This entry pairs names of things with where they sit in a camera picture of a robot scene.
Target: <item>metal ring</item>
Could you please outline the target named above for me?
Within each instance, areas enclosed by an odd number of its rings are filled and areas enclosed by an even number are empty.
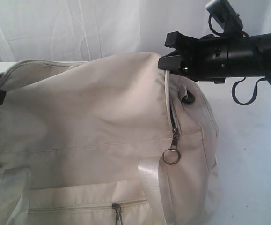
[[[171,163],[168,162],[168,161],[166,161],[164,155],[165,155],[165,153],[166,153],[167,151],[176,152],[176,153],[178,154],[178,158],[177,158],[174,162],[171,162]],[[163,160],[166,164],[170,164],[170,165],[176,164],[177,162],[179,162],[180,158],[181,158],[181,154],[180,154],[180,152],[179,152],[177,149],[168,149],[168,150],[165,150],[165,151],[163,152],[163,154],[162,154],[162,160]]]

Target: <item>white curtain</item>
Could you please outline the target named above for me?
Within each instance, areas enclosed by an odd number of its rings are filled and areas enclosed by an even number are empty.
[[[168,32],[195,38],[210,33],[207,2],[0,0],[0,61],[88,61],[118,53],[165,54],[171,51],[164,47]],[[271,32],[271,0],[229,2],[250,35]]]

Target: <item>white table surface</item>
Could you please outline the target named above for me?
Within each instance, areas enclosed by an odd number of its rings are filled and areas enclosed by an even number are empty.
[[[0,72],[13,65],[0,62]],[[200,82],[220,128],[217,160],[224,198],[208,225],[271,225],[271,88],[259,83],[252,105],[237,105],[226,84]],[[249,100],[256,79],[238,87]]]

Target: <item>bag handle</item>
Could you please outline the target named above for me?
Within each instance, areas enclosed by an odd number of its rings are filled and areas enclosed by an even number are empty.
[[[139,162],[139,177],[145,195],[161,225],[174,225],[175,216],[169,188],[168,173],[159,157],[143,158]]]
[[[27,167],[6,169],[0,181],[0,225],[26,225],[31,171]]]

